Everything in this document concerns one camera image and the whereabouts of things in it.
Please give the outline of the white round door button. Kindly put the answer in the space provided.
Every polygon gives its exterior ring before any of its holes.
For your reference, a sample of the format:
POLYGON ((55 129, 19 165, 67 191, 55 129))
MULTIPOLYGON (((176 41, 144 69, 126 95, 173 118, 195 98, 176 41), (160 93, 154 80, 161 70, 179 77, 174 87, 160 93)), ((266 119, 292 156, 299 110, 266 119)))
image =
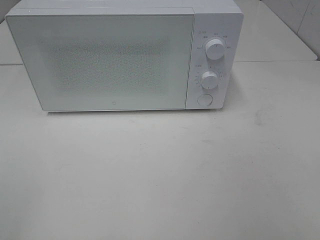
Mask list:
POLYGON ((202 94, 198 97, 197 102, 200 106, 209 107, 213 102, 213 97, 210 94, 202 94))

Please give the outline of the white microwave oven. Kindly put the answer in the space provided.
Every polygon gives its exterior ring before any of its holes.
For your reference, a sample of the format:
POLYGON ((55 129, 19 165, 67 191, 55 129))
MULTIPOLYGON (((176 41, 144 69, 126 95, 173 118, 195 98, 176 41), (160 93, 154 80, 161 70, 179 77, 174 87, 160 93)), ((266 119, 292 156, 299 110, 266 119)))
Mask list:
POLYGON ((22 0, 7 13, 5 20, 7 22, 9 16, 100 15, 193 16, 185 106, 181 109, 87 110, 63 112, 198 110, 220 109, 223 107, 244 20, 244 14, 232 0, 22 0), (215 37, 223 39, 226 48, 223 57, 218 60, 210 60, 206 56, 205 44, 215 37), (202 88, 201 76, 205 72, 217 73, 219 82, 216 88, 202 88), (203 94, 209 94, 213 98, 212 104, 209 107, 198 104, 198 97, 203 94))

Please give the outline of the white microwave knob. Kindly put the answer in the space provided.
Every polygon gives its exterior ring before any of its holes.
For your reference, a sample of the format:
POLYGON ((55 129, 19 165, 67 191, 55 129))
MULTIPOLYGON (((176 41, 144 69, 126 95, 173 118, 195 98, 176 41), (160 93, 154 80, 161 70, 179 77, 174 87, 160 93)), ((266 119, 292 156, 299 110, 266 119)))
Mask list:
POLYGON ((225 54, 226 43, 220 37, 210 39, 205 45, 205 54, 210 60, 218 60, 225 54))
POLYGON ((200 77, 200 84, 205 90, 212 90, 219 84, 219 76, 214 71, 206 71, 200 77))

